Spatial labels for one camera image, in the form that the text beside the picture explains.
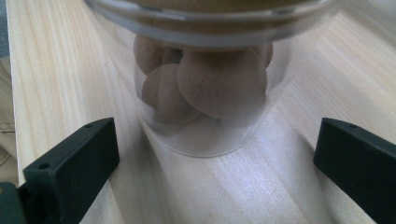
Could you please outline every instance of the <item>brown cookie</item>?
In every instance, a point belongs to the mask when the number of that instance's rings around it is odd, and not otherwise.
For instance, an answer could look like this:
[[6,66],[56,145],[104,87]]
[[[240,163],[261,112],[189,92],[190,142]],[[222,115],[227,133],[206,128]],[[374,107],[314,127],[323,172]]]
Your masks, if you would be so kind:
[[206,153],[216,152],[219,144],[226,138],[225,132],[219,119],[202,114],[183,127],[177,135],[177,140],[179,147],[187,154],[204,156]]
[[134,57],[137,66],[146,75],[167,63],[179,63],[182,50],[162,46],[159,41],[137,35],[134,39]]
[[252,49],[262,58],[262,62],[265,64],[265,68],[267,68],[271,63],[274,54],[273,44],[269,43],[262,46],[254,47]]
[[200,114],[181,95],[177,68],[175,63],[164,64],[155,69],[143,85],[143,102],[154,107],[154,119],[163,123],[188,123]]
[[177,82],[187,102],[199,111],[213,118],[230,119],[243,116],[265,101],[262,76],[265,65],[251,49],[185,51]]
[[265,102],[262,102],[259,105],[257,105],[256,108],[247,112],[246,114],[236,118],[222,119],[221,123],[224,124],[224,126],[227,128],[236,128],[236,129],[248,128],[260,121],[264,108],[265,108]]

